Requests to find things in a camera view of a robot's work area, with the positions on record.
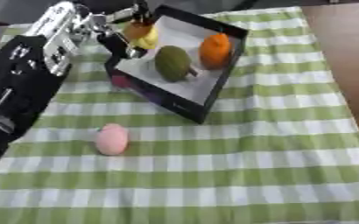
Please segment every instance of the yellow fruit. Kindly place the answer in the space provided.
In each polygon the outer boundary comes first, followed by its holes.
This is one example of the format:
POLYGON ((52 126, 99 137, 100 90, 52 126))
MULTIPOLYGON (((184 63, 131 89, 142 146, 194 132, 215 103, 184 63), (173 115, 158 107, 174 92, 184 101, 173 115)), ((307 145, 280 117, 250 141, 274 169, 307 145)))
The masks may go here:
POLYGON ((154 49, 158 43, 158 30, 153 26, 150 31, 142 38, 137 38, 131 41, 134 46, 139 46, 144 49, 154 49))

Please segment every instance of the green avocado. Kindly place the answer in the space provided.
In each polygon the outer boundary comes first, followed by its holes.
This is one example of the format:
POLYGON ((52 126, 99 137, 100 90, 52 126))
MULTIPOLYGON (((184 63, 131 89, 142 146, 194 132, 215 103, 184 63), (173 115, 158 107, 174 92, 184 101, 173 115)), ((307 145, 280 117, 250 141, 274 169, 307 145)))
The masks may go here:
POLYGON ((174 45, 166 45, 155 56, 157 71, 170 82, 184 80, 189 73, 191 60, 187 53, 174 45))

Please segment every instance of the table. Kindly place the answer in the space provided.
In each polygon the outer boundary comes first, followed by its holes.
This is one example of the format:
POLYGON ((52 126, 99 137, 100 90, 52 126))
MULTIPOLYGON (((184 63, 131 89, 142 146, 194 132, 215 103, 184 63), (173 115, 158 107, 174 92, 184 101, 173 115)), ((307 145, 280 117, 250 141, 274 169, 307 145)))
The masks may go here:
MULTIPOLYGON (((359 3, 303 11, 359 126, 359 3)), ((3 32, 0 27, 0 38, 3 32)))
POLYGON ((0 161, 0 223, 359 223, 359 130, 300 8, 210 16, 251 32, 205 124, 113 89, 86 43, 0 161), (119 157, 91 144, 105 123, 119 157))

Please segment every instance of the orange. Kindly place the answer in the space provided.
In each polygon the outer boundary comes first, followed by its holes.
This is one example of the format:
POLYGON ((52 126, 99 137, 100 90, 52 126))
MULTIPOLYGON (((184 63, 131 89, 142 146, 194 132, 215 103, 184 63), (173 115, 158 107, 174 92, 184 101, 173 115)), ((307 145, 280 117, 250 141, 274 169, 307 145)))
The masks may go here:
POLYGON ((202 65, 207 69, 224 67, 229 60, 231 47, 229 37, 224 33, 207 37, 199 48, 202 65))

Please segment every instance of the gray floor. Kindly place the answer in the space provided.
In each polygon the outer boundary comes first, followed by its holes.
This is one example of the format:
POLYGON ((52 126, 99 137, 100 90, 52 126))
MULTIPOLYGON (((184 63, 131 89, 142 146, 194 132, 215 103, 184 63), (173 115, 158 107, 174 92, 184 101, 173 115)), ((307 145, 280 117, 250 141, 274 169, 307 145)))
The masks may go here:
MULTIPOLYGON (((0 0, 0 22, 8 24, 32 23, 42 15, 48 6, 59 0, 0 0)), ((196 14, 217 11, 230 11, 234 6, 247 0, 147 0, 152 8, 159 4, 169 4, 196 14)), ((358 0, 341 0, 343 3, 359 2, 358 0)), ((328 0, 258 0, 253 8, 273 8, 293 5, 327 4, 328 0)))

